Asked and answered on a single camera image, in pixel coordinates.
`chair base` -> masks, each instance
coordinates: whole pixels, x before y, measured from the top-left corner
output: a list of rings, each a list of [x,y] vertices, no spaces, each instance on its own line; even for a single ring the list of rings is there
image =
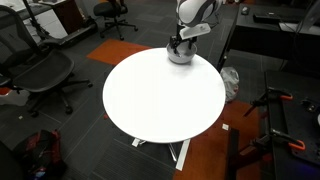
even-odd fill
[[[57,86],[56,88],[53,88],[50,91],[45,91],[43,93],[40,94],[31,94],[29,100],[35,99],[35,101],[33,102],[33,104],[30,105],[30,107],[28,108],[28,112],[30,113],[30,115],[32,117],[37,117],[39,115],[39,108],[41,107],[41,104],[43,103],[43,100],[48,97],[50,94],[56,92],[58,94],[58,96],[61,98],[61,100],[63,101],[64,105],[65,105],[65,113],[66,114],[71,114],[73,112],[72,107],[70,106],[70,103],[68,102],[66,96],[65,96],[65,92],[62,90],[62,88],[67,87],[67,86],[71,86],[74,84],[82,84],[85,83],[87,84],[87,86],[89,88],[91,88],[93,86],[93,84],[90,82],[90,80],[85,79],[85,80],[79,80],[79,81],[68,81],[69,77],[61,83],[61,85]]]
[[[122,36],[122,33],[120,31],[120,27],[119,26],[127,26],[127,27],[133,27],[134,28],[134,31],[138,31],[138,28],[137,26],[135,25],[132,25],[132,24],[128,24],[128,22],[123,19],[123,20],[120,20],[118,21],[117,18],[113,18],[114,19],[114,22],[105,22],[104,25],[105,25],[105,29],[103,29],[101,32],[100,32],[100,37],[101,38],[104,38],[104,32],[108,31],[109,29],[113,28],[113,27],[116,27],[117,28],[117,31],[118,31],[118,34],[119,34],[119,38],[120,40],[124,40],[123,36]]]

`chair wheel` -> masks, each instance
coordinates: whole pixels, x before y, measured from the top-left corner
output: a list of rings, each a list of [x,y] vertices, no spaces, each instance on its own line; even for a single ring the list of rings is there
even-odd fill
[[[30,115],[31,115],[31,117],[37,117],[37,116],[39,116],[39,112],[38,111],[31,111]]]
[[[73,112],[72,107],[70,107],[70,106],[66,107],[66,111],[65,112],[66,112],[66,114],[71,114]]]

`office chair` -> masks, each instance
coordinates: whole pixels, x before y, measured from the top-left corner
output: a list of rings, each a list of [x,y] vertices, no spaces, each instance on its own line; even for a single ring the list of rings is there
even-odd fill
[[[103,16],[104,20],[107,18],[113,18],[114,22],[105,22],[105,29],[100,32],[100,37],[104,38],[103,33],[110,28],[116,26],[117,31],[120,36],[120,40],[124,40],[119,26],[130,26],[134,27],[134,31],[138,31],[138,28],[135,25],[128,24],[128,22],[123,19],[118,21],[117,17],[120,17],[121,14],[128,13],[128,8],[124,3],[124,0],[108,0],[108,2],[102,2],[96,5],[93,9],[93,12],[96,16]]]
[[[66,113],[72,113],[63,87],[78,83],[92,84],[88,79],[68,81],[73,76],[74,62],[57,50],[44,53],[32,39],[19,14],[0,5],[0,87],[30,92],[28,109],[31,116],[38,115],[43,99],[58,93]]]

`white round table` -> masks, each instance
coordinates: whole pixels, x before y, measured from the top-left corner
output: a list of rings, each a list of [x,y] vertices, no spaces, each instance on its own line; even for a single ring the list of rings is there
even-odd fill
[[[138,52],[119,63],[103,88],[103,104],[125,133],[153,143],[190,139],[208,129],[225,104],[216,69],[195,55],[179,65],[166,48]]]

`mesh chair back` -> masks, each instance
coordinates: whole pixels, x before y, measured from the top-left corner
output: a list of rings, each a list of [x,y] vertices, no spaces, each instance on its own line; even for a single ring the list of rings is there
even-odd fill
[[[7,77],[17,75],[15,68],[40,53],[19,14],[0,5],[0,74]]]

